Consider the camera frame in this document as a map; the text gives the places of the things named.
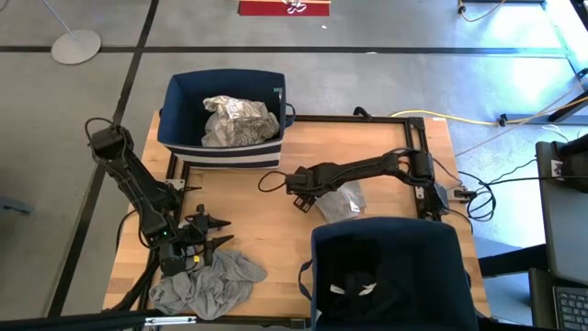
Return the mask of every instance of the wooden table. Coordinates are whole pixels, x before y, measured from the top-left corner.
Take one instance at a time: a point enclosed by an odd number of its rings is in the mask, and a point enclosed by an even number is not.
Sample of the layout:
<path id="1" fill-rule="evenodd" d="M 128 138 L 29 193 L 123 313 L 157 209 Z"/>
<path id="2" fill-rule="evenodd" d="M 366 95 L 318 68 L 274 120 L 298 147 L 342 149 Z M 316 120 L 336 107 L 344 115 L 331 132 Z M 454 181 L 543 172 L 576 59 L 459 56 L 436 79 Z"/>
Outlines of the wooden table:
<path id="1" fill-rule="evenodd" d="M 424 123 L 429 151 L 456 174 L 447 123 L 441 119 L 425 119 Z M 170 152 L 157 142 L 158 124 L 159 117 L 155 114 L 142 161 L 155 178 L 164 180 Z M 279 170 L 293 173 L 298 166 L 313 166 L 325 161 L 347 163 L 379 156 L 405 145 L 401 125 L 296 122 L 287 130 Z M 183 214 L 194 213 L 196 206 L 204 203 L 213 217 L 231 221 L 232 225 L 214 234 L 235 235 L 221 249 L 242 251 L 267 271 L 267 278 L 254 285 L 250 299 L 235 307 L 230 315 L 310 317 L 310 303 L 300 294 L 297 277 L 300 265 L 311 257 L 311 231 L 325 221 L 317 208 L 308 213 L 296 209 L 292 205 L 295 197 L 287 195 L 284 189 L 272 193 L 258 191 L 257 183 L 265 172 L 191 168 L 187 184 L 201 186 L 202 190 L 186 194 Z M 446 187 L 456 184 L 437 165 L 435 176 Z M 272 188 L 281 181 L 280 176 L 269 177 L 264 186 Z M 362 180 L 360 185 L 367 201 L 363 215 L 416 217 L 413 188 L 398 179 L 374 177 Z M 457 202 L 452 202 L 451 208 L 465 213 L 465 207 Z M 443 222 L 456 228 L 464 264 L 471 276 L 475 305 L 483 314 L 490 315 L 468 222 L 457 215 L 444 216 Z M 145 268 L 148 251 L 139 243 L 137 232 L 138 217 L 134 216 L 127 220 L 122 232 L 105 308 L 118 303 Z M 311 272 L 306 273 L 303 282 L 310 286 Z"/>

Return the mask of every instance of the gray floor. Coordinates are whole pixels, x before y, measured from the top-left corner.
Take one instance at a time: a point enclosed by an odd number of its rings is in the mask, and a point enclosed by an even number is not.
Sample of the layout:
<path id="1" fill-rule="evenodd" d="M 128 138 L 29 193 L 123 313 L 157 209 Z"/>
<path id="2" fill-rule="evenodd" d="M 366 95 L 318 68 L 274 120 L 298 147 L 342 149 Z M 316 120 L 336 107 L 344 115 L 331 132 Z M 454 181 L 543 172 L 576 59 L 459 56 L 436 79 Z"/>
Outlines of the gray floor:
<path id="1" fill-rule="evenodd" d="M 94 29 L 105 45 L 137 43 L 148 0 L 52 0 L 73 29 Z M 469 6 L 475 16 L 489 6 Z M 467 24 L 455 5 L 436 0 L 354 0 L 333 4 L 330 17 L 239 17 L 233 0 L 161 1 L 148 39 L 152 46 L 398 46 L 543 47 L 560 42 L 540 6 L 507 5 Z M 0 13 L 0 45 L 49 46 L 63 31 L 38 0 L 13 1 Z M 33 216 L 2 214 L 0 319 L 43 315 L 94 170 L 83 123 L 111 117 L 131 54 L 99 54 L 88 63 L 61 66 L 47 53 L 0 52 L 0 194 L 34 205 Z M 560 57 L 384 54 L 144 54 L 123 125 L 141 152 L 154 111 L 172 74 L 209 68 L 254 68 L 284 73 L 288 101 L 301 114 L 350 114 L 361 105 L 377 115 L 421 108 L 477 120 L 504 112 L 537 112 L 582 89 Z M 582 128 L 562 128 L 573 138 Z M 503 129 L 450 122 L 456 152 Z M 537 141 L 559 139 L 524 127 L 458 159 L 461 170 L 491 180 L 534 157 Z M 517 176 L 533 176 L 533 165 Z M 466 181 L 475 188 L 475 183 Z M 537 183 L 495 190 L 496 216 L 476 223 L 475 234 L 511 246 L 544 241 Z M 114 258 L 115 232 L 128 206 L 113 180 L 105 180 L 64 311 L 97 312 Z M 496 253 L 483 245 L 484 255 Z M 486 283 L 496 315 L 528 323 L 515 282 Z M 504 300 L 508 294 L 515 299 Z M 227 329 L 226 326 L 206 326 Z"/>

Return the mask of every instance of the keyboard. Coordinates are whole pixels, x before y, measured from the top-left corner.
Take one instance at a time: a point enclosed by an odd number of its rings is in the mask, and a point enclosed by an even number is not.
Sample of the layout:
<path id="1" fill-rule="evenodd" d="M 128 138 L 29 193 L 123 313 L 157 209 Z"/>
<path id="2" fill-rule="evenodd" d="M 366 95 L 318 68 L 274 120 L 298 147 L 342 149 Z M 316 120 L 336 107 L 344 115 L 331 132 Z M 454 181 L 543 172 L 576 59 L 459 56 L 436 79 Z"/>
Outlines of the keyboard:
<path id="1" fill-rule="evenodd" d="M 588 331 L 588 289 L 554 286 L 559 330 Z"/>

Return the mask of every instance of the navy blue bin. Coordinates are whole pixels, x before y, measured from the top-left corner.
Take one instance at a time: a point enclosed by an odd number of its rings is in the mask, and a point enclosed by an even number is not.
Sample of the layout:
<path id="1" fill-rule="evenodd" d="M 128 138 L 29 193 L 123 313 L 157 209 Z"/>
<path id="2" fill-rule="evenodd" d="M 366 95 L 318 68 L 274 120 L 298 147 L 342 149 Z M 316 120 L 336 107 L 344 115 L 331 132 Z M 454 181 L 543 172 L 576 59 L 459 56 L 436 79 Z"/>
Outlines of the navy blue bin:
<path id="1" fill-rule="evenodd" d="M 279 132 L 263 143 L 239 147 L 203 147 L 212 115 L 207 97 L 228 96 L 261 101 L 276 115 Z M 180 160 L 201 168 L 272 168 L 279 166 L 286 128 L 286 78 L 258 70 L 220 69 L 175 74 L 169 82 L 157 140 Z"/>
<path id="2" fill-rule="evenodd" d="M 312 295 L 301 275 L 299 286 L 311 300 L 312 330 L 479 330 L 451 225 L 373 217 L 320 226 L 311 245 L 312 260 L 300 274 L 312 267 Z M 375 288 L 365 297 L 354 295 L 366 275 Z M 334 292 L 335 283 L 349 292 Z"/>

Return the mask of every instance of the table leg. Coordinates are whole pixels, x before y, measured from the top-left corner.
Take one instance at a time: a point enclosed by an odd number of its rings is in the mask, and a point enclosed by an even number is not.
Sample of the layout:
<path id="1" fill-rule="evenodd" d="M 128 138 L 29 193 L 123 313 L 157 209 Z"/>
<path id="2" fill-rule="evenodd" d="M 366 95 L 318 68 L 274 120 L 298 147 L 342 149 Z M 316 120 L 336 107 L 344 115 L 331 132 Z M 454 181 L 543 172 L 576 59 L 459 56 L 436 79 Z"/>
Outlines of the table leg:
<path id="1" fill-rule="evenodd" d="M 479 259 L 479 262 L 481 275 L 484 278 L 526 272 L 530 268 L 548 269 L 548 255 L 545 244 L 492 257 L 483 257 Z"/>

